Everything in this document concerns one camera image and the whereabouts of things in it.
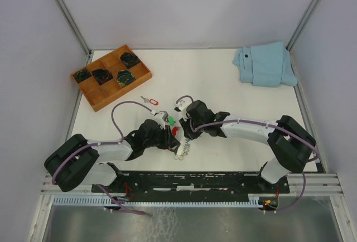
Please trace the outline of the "key with green tag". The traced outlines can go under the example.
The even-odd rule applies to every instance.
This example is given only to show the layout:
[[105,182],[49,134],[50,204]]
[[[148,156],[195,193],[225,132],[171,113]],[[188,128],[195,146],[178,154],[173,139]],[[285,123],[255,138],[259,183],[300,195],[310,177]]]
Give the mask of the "key with green tag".
[[168,122],[169,122],[170,125],[175,125],[175,120],[173,119],[173,117],[169,116],[169,117],[167,118],[167,120],[168,120]]

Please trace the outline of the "metal key holder red handle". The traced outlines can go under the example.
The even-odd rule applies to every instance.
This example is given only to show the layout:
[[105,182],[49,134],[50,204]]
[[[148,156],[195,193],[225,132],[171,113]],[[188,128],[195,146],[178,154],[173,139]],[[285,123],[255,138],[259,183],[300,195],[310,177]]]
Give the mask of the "metal key holder red handle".
[[174,127],[172,134],[180,142],[180,145],[173,150],[175,153],[174,159],[182,161],[190,151],[191,141],[184,136],[184,131],[181,127]]

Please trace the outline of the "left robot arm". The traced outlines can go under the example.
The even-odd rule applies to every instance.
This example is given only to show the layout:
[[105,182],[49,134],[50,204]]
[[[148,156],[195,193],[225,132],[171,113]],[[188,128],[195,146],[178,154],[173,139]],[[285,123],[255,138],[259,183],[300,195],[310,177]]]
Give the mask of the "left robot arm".
[[177,137],[169,125],[162,128],[152,119],[122,141],[90,141],[76,134],[46,159],[44,168],[52,176],[52,184],[63,192],[72,191],[83,181],[117,192],[123,187],[123,177],[110,166],[112,162],[134,160],[153,147],[176,153],[181,145]]

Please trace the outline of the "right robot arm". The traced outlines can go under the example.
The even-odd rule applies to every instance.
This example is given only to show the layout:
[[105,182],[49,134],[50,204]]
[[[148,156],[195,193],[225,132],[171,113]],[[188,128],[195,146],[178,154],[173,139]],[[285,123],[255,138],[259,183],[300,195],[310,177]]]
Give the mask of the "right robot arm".
[[203,133],[211,137],[242,138],[265,144],[274,157],[263,165],[256,178],[256,186],[269,192],[276,183],[290,173],[302,173],[317,153],[315,138],[295,119],[288,115],[278,120],[253,120],[240,118],[228,112],[214,113],[201,100],[175,103],[180,113],[184,136],[194,140]]

